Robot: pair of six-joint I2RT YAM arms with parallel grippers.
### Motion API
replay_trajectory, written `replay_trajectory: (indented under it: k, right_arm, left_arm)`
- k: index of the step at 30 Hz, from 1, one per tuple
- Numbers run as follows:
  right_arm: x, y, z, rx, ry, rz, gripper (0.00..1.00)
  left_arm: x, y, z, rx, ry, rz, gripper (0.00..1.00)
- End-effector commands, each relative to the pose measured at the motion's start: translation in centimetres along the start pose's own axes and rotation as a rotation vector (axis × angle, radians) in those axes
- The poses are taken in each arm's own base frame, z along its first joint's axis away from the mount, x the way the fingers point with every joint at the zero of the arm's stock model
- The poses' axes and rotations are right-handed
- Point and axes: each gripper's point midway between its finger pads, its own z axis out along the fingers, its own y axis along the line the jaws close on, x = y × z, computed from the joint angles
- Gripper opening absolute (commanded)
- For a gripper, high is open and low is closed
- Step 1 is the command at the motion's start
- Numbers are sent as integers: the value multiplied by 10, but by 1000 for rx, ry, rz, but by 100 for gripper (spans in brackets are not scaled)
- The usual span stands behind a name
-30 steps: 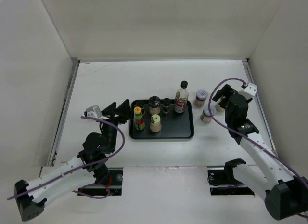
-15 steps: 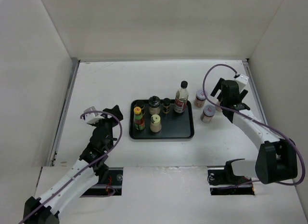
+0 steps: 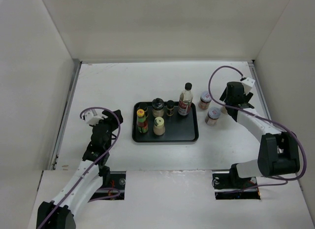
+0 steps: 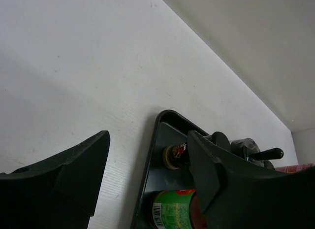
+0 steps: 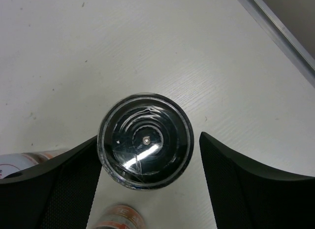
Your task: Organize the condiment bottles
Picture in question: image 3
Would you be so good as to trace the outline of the white-lidded spice jar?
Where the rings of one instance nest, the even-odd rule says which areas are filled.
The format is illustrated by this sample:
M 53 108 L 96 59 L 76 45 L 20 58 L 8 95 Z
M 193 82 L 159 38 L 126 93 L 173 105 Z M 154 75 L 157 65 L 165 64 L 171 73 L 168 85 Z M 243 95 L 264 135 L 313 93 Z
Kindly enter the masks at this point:
M 212 98 L 211 98 L 209 92 L 208 91 L 204 91 L 200 95 L 200 101 L 198 103 L 199 108 L 202 109 L 202 110 L 207 110 L 209 108 L 211 100 L 212 100 Z

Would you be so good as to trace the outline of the white-lidded chili jar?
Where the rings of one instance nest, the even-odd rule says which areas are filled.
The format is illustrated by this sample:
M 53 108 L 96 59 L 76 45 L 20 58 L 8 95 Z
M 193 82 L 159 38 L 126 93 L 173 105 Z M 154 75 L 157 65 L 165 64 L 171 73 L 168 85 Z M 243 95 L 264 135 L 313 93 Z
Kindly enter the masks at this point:
M 221 111 L 217 107 L 211 107 L 205 117 L 205 123 L 209 126 L 213 126 L 221 115 Z

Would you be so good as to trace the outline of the red chili sauce bottle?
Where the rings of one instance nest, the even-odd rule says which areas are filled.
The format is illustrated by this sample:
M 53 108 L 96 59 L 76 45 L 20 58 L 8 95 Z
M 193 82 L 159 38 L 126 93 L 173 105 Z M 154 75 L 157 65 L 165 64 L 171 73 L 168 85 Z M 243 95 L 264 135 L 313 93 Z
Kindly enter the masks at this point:
M 138 109 L 137 112 L 137 128 L 140 133 L 148 132 L 148 121 L 143 109 Z

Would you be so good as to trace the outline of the tall clear vinegar bottle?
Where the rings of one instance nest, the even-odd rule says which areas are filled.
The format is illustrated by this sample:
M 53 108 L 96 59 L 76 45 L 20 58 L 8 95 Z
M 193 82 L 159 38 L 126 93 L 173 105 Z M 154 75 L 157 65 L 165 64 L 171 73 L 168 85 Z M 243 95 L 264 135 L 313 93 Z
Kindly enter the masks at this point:
M 181 92 L 178 104 L 178 113 L 181 116 L 187 116 L 191 109 L 193 94 L 191 92 L 192 84 L 186 83 L 185 89 Z

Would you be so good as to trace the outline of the small yellow-lidded jar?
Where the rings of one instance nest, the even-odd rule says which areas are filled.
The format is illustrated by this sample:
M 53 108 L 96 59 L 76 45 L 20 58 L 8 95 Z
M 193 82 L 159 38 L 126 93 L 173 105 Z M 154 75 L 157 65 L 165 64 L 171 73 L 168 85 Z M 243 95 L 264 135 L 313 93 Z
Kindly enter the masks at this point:
M 165 123 L 162 117 L 155 118 L 153 131 L 154 131 L 154 134 L 157 136 L 161 136 L 165 133 Z

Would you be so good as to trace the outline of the black-capped pepper jar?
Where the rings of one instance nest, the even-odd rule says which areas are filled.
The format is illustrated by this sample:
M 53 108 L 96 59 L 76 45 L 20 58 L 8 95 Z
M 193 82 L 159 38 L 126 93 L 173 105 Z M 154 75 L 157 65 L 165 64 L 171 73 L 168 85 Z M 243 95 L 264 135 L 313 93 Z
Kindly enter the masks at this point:
M 169 100 L 166 103 L 166 108 L 167 108 L 167 111 L 166 111 L 167 116 L 169 116 L 169 117 L 173 116 L 173 114 L 174 114 L 174 101 Z

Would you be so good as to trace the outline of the wide black-capped seasoning jar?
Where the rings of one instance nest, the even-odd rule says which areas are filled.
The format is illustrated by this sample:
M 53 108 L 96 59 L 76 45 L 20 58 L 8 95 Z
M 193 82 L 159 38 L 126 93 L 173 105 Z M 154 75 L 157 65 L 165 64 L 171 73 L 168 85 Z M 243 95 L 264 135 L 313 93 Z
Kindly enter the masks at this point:
M 156 117 L 163 117 L 164 115 L 164 101 L 161 98 L 155 98 L 152 101 L 152 114 Z

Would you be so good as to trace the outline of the clear salt grinder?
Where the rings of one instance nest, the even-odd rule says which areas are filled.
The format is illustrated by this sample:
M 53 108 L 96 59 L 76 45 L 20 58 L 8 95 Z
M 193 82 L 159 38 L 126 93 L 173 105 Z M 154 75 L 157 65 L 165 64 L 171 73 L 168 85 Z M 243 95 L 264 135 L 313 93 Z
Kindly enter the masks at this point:
M 224 115 L 227 115 L 227 114 L 228 114 L 227 109 L 226 109 L 225 106 L 222 106 L 222 107 L 221 107 L 221 112 L 222 112 Z

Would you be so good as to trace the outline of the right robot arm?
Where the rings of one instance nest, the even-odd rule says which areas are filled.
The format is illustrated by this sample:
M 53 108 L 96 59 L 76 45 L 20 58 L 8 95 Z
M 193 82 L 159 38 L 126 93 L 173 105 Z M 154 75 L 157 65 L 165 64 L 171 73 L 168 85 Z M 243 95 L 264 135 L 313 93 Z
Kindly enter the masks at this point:
M 244 126 L 260 143 L 256 160 L 233 164 L 228 181 L 240 187 L 252 177 L 276 177 L 300 170 L 298 143 L 291 134 L 282 131 L 259 116 L 249 103 L 253 93 L 245 92 L 241 82 L 228 82 L 220 97 L 228 115 Z

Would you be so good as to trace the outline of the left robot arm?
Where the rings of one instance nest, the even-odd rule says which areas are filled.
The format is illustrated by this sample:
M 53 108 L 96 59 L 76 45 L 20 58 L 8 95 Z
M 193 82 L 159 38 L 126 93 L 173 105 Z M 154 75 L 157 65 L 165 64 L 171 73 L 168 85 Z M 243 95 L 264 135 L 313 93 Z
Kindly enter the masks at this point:
M 106 162 L 120 136 L 121 111 L 89 107 L 79 116 L 92 127 L 91 140 L 69 182 L 50 202 L 40 204 L 36 219 L 38 229 L 74 229 L 75 218 L 83 206 L 98 189 L 110 185 L 110 168 Z

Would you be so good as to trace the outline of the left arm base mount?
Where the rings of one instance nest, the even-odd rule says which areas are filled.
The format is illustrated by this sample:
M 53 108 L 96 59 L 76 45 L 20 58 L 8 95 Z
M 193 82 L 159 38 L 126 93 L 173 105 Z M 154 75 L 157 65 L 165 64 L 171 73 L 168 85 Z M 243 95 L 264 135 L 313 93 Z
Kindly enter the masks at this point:
M 125 199 L 126 171 L 112 171 L 110 167 L 105 166 L 100 176 L 103 178 L 103 184 L 92 195 L 89 202 Z

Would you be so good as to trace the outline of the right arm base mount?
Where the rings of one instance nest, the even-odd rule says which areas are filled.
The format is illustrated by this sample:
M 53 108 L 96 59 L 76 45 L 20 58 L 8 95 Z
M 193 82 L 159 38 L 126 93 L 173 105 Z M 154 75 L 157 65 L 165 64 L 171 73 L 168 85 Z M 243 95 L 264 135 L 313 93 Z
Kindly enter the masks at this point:
M 236 164 L 233 164 L 229 171 L 213 171 L 212 177 L 216 200 L 260 200 L 259 189 L 257 187 L 249 189 L 249 187 L 257 186 L 256 178 L 240 178 Z

